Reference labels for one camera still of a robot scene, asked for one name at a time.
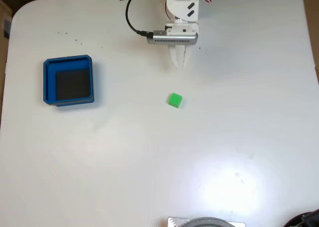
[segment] black cable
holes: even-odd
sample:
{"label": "black cable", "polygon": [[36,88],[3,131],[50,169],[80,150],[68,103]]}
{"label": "black cable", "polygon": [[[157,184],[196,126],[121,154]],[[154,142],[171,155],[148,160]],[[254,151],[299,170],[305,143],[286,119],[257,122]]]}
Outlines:
{"label": "black cable", "polygon": [[137,34],[141,35],[141,36],[146,36],[146,37],[149,37],[149,38],[153,38],[153,32],[151,31],[140,31],[140,30],[136,30],[132,24],[130,23],[129,21],[129,7],[130,7],[130,3],[131,3],[132,0],[129,0],[128,4],[126,5],[126,11],[125,11],[125,18],[126,18],[126,21],[128,22],[128,25],[130,26],[130,28],[136,32]]}

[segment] white table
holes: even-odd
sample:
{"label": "white table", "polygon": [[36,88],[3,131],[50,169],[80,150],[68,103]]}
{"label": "white table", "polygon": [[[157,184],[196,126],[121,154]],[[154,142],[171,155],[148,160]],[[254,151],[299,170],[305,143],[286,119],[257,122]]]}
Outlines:
{"label": "white table", "polygon": [[[162,0],[134,0],[163,29]],[[302,0],[212,0],[185,69],[127,1],[39,0],[14,16],[0,131],[0,226],[283,226],[319,208],[319,87]],[[43,62],[88,54],[95,102],[43,102]],[[172,92],[181,109],[167,104]]]}

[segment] green cube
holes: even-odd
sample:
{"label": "green cube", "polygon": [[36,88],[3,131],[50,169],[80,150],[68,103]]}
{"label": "green cube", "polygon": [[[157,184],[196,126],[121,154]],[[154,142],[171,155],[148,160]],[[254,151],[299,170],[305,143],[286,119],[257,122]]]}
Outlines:
{"label": "green cube", "polygon": [[173,107],[178,108],[182,99],[183,99],[182,96],[180,96],[180,95],[178,95],[178,94],[173,92],[173,94],[170,97],[170,100],[169,100],[168,104],[173,106]]}

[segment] blue bin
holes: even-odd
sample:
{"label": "blue bin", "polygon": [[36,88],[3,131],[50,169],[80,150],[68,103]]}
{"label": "blue bin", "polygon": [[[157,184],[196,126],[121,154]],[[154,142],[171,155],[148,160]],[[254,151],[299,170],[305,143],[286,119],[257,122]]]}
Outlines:
{"label": "blue bin", "polygon": [[94,102],[92,59],[88,55],[47,59],[43,100],[56,106]]}

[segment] brown cardboard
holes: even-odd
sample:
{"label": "brown cardboard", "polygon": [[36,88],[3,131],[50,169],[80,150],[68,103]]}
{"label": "brown cardboard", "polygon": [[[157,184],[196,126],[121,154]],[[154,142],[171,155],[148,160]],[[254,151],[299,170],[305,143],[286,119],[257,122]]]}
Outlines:
{"label": "brown cardboard", "polygon": [[304,0],[311,47],[319,81],[319,0]]}
{"label": "brown cardboard", "polygon": [[11,20],[11,9],[0,0],[0,119],[2,113],[4,72],[9,40],[4,36],[5,21]]}

